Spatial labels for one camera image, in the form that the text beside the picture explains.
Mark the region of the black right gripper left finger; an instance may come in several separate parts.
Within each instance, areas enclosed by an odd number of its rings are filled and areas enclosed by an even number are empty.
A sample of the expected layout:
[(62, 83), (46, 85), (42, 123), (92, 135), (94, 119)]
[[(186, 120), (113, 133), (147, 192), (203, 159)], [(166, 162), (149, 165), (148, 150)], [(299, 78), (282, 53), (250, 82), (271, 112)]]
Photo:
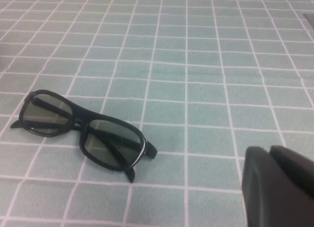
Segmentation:
[(242, 193), (249, 227), (314, 225), (314, 199), (298, 188), (261, 147), (246, 149)]

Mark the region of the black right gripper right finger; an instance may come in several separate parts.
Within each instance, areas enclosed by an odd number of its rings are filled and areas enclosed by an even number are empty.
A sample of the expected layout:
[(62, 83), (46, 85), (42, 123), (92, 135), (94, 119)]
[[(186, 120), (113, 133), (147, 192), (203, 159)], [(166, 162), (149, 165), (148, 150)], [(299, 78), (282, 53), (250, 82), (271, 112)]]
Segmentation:
[(269, 153), (288, 178), (314, 198), (314, 162), (284, 146), (271, 146)]

